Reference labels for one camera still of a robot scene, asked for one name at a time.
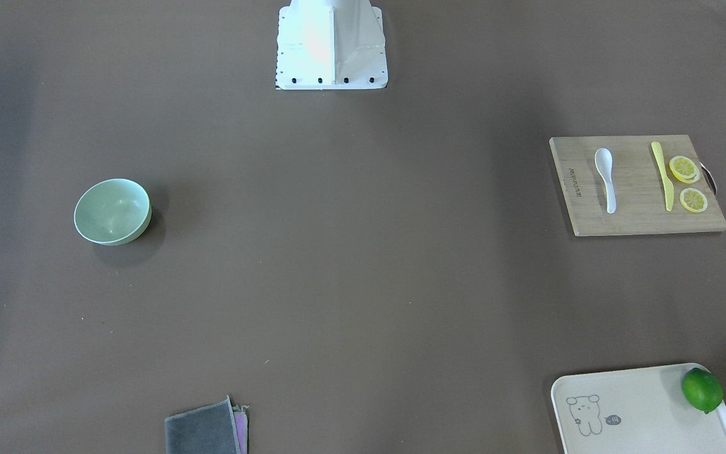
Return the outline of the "white ceramic spoon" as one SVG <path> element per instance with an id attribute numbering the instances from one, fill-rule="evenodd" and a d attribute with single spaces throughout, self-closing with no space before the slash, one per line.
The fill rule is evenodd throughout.
<path id="1" fill-rule="evenodd" d="M 613 181 L 613 153 L 608 148 L 599 148 L 594 155 L 594 164 L 599 176 L 602 178 L 607 196 L 607 214 L 614 214 L 617 210 L 616 189 Z"/>

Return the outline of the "green bowl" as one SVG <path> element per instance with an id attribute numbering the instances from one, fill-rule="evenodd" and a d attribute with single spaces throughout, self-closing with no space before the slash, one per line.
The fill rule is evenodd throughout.
<path id="1" fill-rule="evenodd" d="M 141 184 L 112 178 L 93 185 L 78 200 L 73 224 L 97 245 L 124 245 L 142 235 L 152 219 L 149 193 Z"/>

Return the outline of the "grey folded cloth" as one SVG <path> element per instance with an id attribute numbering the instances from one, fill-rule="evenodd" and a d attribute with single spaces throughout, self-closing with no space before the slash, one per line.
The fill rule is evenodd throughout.
<path id="1" fill-rule="evenodd" d="M 249 434 L 248 406 L 230 396 L 164 420 L 167 453 L 248 453 Z"/>

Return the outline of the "bamboo cutting board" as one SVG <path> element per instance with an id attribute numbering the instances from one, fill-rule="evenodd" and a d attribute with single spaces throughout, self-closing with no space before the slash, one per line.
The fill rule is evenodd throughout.
<path id="1" fill-rule="evenodd" d="M 662 181 L 650 147 L 652 141 L 662 144 L 666 170 L 674 184 L 672 212 L 665 208 Z M 693 187 L 706 195 L 708 209 L 695 214 L 680 204 L 679 195 L 688 185 L 674 178 L 669 161 L 682 155 L 700 164 L 688 135 L 552 137 L 548 144 L 576 236 L 676 235 L 726 230 L 726 219 L 703 172 Z M 594 162 L 599 148 L 608 148 L 613 153 L 617 202 L 614 214 L 607 214 L 607 196 Z"/>

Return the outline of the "yellow plastic knife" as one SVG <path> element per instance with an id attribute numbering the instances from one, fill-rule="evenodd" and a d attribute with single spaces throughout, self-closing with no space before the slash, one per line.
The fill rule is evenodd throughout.
<path id="1" fill-rule="evenodd" d="M 674 184 L 671 182 L 666 170 L 662 144 L 659 141 L 652 141 L 650 147 L 657 165 L 660 181 L 662 181 L 665 209 L 672 212 L 674 209 Z"/>

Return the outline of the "stacked lemon slice top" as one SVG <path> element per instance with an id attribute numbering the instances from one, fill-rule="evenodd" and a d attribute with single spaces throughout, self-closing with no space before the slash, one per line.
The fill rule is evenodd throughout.
<path id="1" fill-rule="evenodd" d="M 694 163 L 694 161 L 692 161 L 688 157 L 685 157 L 682 155 L 675 156 L 671 159 L 671 161 L 669 161 L 669 169 L 671 170 L 672 175 L 674 175 L 675 168 L 676 169 L 691 168 L 694 166 L 698 167 L 697 164 Z"/>

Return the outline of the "single lemon slice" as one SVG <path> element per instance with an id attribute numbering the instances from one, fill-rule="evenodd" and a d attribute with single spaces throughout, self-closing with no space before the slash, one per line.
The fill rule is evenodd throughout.
<path id="1" fill-rule="evenodd" d="M 693 187 L 683 189 L 679 195 L 679 201 L 685 210 L 695 214 L 706 211 L 709 206 L 708 198 L 702 190 Z"/>

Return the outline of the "cream rabbit tray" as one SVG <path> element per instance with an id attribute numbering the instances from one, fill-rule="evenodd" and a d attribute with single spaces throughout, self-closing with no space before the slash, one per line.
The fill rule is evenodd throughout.
<path id="1" fill-rule="evenodd" d="M 565 375 L 550 391 L 565 453 L 726 453 L 726 406 L 682 391 L 697 364 Z"/>

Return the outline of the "green lime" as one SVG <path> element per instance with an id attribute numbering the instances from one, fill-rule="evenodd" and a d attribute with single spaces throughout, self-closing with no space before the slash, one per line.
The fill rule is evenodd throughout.
<path id="1" fill-rule="evenodd" d="M 702 368 L 692 368 L 682 378 L 682 392 L 695 409 L 709 414 L 720 406 L 724 390 L 718 378 Z"/>

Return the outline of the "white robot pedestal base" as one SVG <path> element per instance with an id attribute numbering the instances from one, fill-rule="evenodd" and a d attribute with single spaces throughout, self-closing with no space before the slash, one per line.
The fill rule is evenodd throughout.
<path id="1" fill-rule="evenodd" d="M 276 89 L 377 90 L 388 81 L 381 8 L 369 1 L 291 1 L 279 9 Z"/>

